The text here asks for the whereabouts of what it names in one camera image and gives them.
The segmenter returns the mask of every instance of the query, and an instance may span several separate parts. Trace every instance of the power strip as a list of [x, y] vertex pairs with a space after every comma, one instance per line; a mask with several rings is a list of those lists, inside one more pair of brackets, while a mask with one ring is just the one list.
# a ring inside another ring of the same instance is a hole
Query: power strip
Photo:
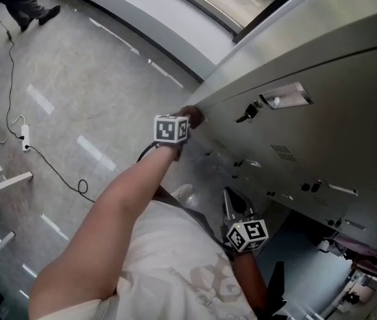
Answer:
[[21, 126], [21, 136], [24, 136], [24, 139], [21, 142], [21, 146], [23, 147], [23, 151], [30, 151], [30, 132], [29, 132], [29, 125], [22, 125]]

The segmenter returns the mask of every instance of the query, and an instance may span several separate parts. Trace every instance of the qr code cube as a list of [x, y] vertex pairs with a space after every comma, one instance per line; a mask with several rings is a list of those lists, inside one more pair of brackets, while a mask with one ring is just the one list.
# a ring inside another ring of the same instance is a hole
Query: qr code cube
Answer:
[[228, 231], [227, 239], [239, 253], [258, 249], [268, 239], [266, 223], [262, 219], [235, 223]]
[[182, 116], [155, 117], [155, 141], [178, 143], [189, 135], [189, 118]]

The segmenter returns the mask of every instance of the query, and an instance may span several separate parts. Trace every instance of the gray floor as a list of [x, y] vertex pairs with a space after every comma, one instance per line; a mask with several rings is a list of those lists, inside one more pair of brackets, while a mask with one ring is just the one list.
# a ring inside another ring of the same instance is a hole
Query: gray floor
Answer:
[[[73, 186], [84, 178], [87, 195], [96, 199], [107, 184], [132, 165], [152, 141], [156, 114], [176, 111], [198, 83], [160, 51], [114, 19], [81, 0], [39, 0], [60, 15], [40, 27], [33, 22], [25, 33], [0, 5], [0, 20], [15, 42], [15, 72], [10, 122], [24, 115], [30, 124], [32, 146], [38, 148]], [[110, 30], [95, 25], [91, 20]], [[10, 42], [0, 25], [0, 141], [8, 135], [11, 62]], [[38, 93], [54, 107], [46, 110], [33, 98]], [[23, 121], [12, 126], [17, 133]], [[85, 138], [97, 149], [93, 157], [79, 145]], [[192, 183], [195, 198], [190, 206], [203, 211], [214, 230], [222, 213], [220, 192], [231, 179], [232, 165], [195, 142], [185, 148], [163, 185], [169, 191]], [[69, 190], [34, 150], [22, 152], [21, 142], [9, 136], [0, 145], [0, 181], [26, 171], [32, 181], [0, 196], [0, 238], [16, 236], [0, 252], [0, 291], [5, 297], [4, 319], [26, 319], [27, 298], [34, 278], [66, 247], [87, 214], [91, 203]], [[250, 196], [255, 200], [255, 190]], [[45, 215], [60, 229], [52, 228]]]

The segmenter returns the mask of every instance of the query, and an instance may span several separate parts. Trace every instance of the white t-shirt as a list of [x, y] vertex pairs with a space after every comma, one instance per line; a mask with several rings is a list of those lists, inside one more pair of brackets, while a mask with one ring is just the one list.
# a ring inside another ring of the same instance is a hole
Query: white t-shirt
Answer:
[[134, 226], [117, 295], [42, 320], [256, 319], [224, 251], [182, 209], [152, 201]]

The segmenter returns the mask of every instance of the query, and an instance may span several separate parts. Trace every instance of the white sneaker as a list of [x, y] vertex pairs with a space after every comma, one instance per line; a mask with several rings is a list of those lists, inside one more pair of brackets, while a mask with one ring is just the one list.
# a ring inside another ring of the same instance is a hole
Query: white sneaker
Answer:
[[193, 185], [184, 184], [176, 189], [171, 195], [180, 203], [184, 204], [193, 192]]

